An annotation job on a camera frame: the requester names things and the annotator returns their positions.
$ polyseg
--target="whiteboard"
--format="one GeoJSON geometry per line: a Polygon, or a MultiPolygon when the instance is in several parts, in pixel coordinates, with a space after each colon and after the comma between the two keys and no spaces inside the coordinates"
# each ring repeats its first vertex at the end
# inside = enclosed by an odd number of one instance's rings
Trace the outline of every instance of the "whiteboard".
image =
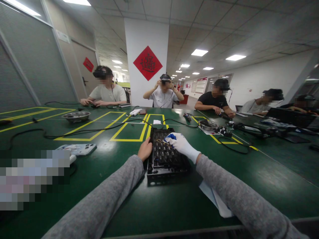
{"type": "Polygon", "coordinates": [[[193,81],[192,82],[192,90],[191,90],[191,92],[195,92],[195,88],[196,88],[196,83],[197,83],[197,81],[193,81]]]}
{"type": "Polygon", "coordinates": [[[207,82],[207,78],[198,79],[197,84],[196,84],[195,93],[203,94],[204,90],[205,90],[206,82],[207,82]]]}

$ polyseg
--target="white pillar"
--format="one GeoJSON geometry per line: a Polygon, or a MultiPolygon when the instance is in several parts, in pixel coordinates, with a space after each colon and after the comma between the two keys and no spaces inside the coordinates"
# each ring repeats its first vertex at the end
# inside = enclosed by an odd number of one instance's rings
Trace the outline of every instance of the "white pillar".
{"type": "Polygon", "coordinates": [[[169,25],[129,18],[125,18],[124,23],[132,105],[152,107],[153,101],[143,99],[143,94],[166,73],[169,25]],[[149,81],[133,64],[147,46],[162,64],[162,68],[149,81]]]}

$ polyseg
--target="person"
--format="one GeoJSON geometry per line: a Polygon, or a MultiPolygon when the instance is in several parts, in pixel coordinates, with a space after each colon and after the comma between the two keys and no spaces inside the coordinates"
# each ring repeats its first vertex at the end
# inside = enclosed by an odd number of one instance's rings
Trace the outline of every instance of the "person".
{"type": "Polygon", "coordinates": [[[273,101],[283,100],[283,94],[281,89],[269,89],[263,92],[264,95],[258,99],[253,99],[247,101],[240,112],[252,113],[256,115],[266,115],[270,106],[268,106],[273,101]]]}
{"type": "Polygon", "coordinates": [[[215,114],[221,114],[221,108],[230,117],[234,118],[236,113],[228,106],[224,92],[229,90],[227,79],[216,80],[213,90],[201,95],[195,104],[196,110],[214,110],[215,114]]]}
{"type": "MultiPolygon", "coordinates": [[[[165,140],[196,164],[196,171],[254,238],[308,239],[278,209],[243,181],[194,149],[182,134],[171,133],[165,140]]],[[[143,162],[150,156],[152,148],[150,138],[147,138],[137,155],[129,157],[122,167],[75,205],[43,238],[101,238],[113,215],[144,176],[143,162]]]]}
{"type": "Polygon", "coordinates": [[[143,98],[153,100],[153,106],[156,108],[172,108],[173,101],[184,100],[184,96],[173,87],[172,80],[167,74],[162,74],[154,88],[145,92],[143,98]]]}
{"type": "Polygon", "coordinates": [[[282,105],[279,108],[299,111],[303,114],[314,113],[312,111],[316,111],[316,109],[313,107],[310,107],[310,102],[313,102],[315,100],[316,99],[312,95],[301,95],[295,99],[295,103],[282,105]]]}
{"type": "Polygon", "coordinates": [[[84,106],[94,104],[95,106],[116,106],[126,103],[126,94],[124,89],[113,84],[113,73],[107,66],[97,66],[93,75],[99,78],[101,83],[97,86],[87,99],[81,99],[80,103],[84,106]]]}

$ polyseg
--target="red diamond decoration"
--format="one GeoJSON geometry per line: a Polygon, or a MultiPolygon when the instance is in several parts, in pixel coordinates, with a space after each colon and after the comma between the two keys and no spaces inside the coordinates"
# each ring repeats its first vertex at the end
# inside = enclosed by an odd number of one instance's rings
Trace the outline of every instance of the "red diamond decoration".
{"type": "Polygon", "coordinates": [[[163,67],[149,46],[142,51],[133,64],[138,68],[147,81],[149,81],[163,67]]]}

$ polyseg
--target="white glove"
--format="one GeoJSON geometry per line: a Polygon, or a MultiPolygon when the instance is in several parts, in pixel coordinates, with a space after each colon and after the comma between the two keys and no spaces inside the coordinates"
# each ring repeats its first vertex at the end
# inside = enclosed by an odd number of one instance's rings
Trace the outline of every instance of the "white glove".
{"type": "Polygon", "coordinates": [[[170,133],[165,138],[165,141],[170,143],[178,152],[184,154],[194,164],[196,164],[197,157],[201,152],[194,149],[182,134],[170,133]]]}

